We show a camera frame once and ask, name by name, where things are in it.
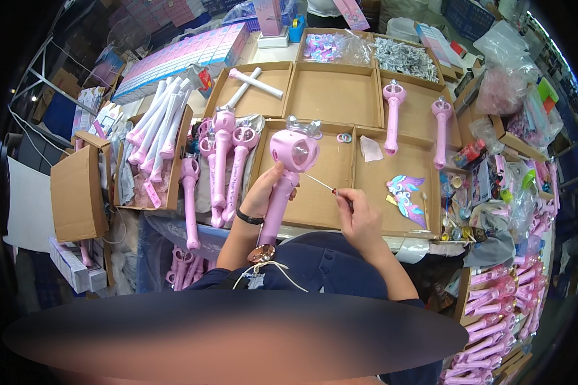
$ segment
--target screwdriver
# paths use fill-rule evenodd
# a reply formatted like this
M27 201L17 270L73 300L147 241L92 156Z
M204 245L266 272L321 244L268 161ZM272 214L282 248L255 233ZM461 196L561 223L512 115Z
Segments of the screwdriver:
M313 181L319 183L321 186L325 187L326 189L331 190L331 193L332 193L332 194L334 194L334 195L336 195L336 196L340 196L340 195L338 194L338 191L336 191L336 189L332 189L330 186L328 186L328 185L325 184L324 182L319 181L317 178L312 177L312 176L310 176L310 175L307 174L307 173L302 173L302 174L308 176L308 177L311 178ZM353 202L350 201L350 200L348 200L347 198L345 198L345 200L346 200L347 203L349 204L349 208L351 209L351 212L353 213Z

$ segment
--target metal frame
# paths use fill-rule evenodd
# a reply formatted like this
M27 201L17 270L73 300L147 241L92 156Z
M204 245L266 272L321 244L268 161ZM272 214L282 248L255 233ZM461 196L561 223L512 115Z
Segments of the metal frame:
M66 92L62 91L60 88L58 88L58 86L56 86L54 83L50 82L49 80L47 80L47 78L45 77L45 58L46 58L46 53L47 53L47 45L54 39L53 36L49 36L45 42L43 42L43 44L40 46L39 50L36 52L36 54L34 55L34 57L32 58L30 64L28 65L28 67L26 68L26 71L24 72L22 79L20 80L19 84L17 85L17 88L15 89L15 95L13 95L13 98L11 99L11 105L13 104L13 102L15 102L19 97L21 97L24 93L28 92L30 89L32 89L33 87L35 87L36 85L44 82L47 86L50 86L51 88L53 88L54 90L56 90L56 92L59 92L60 95L66 97L68 100L70 100L71 102L77 104L78 106L80 106L81 108L83 108L85 111L90 112L93 116L96 116L98 112L94 111L93 109L91 109L90 107L88 107L87 105L79 102L77 99L73 98L72 96L70 96L69 94L67 94ZM43 55L43 58L41 59L42 61L42 67L41 67L41 71L40 73L38 73L35 69L32 68L32 66L37 62L37 60L39 59L39 57ZM39 80L32 83L30 86L24 88L21 92L19 92L19 89L22 86L22 83L24 81L24 79L26 78L26 75L28 73L31 73L33 75L35 75Z

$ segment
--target black watch strap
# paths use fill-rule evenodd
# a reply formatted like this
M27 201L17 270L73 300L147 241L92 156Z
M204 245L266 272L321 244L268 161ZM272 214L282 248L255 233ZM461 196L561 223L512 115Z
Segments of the black watch strap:
M246 223L250 223L251 225L260 225L263 223L263 218L253 218L253 217L249 217L248 215L244 214L243 212L240 211L240 209L238 209L235 213L235 215L240 218L241 220L243 220Z

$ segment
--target human hand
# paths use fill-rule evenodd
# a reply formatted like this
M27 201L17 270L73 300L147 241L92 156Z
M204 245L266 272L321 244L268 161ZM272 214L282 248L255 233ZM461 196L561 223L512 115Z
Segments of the human hand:
M282 162L277 162L274 167L261 174L242 201L240 211L252 218L263 218L267 213L272 188L283 175L284 170L285 167ZM292 201L297 193L298 190L293 189L289 200Z
M338 189L337 193L340 229L351 246L367 261L372 256L381 254L382 249L389 251L381 237L381 210L370 204L362 190ZM353 202L353 213L347 200Z

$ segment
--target pink packaging box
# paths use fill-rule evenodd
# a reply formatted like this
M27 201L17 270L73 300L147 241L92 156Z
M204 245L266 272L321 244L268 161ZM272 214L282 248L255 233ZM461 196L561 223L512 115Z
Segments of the pink packaging box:
M263 36L278 36L283 29L278 0L253 0Z

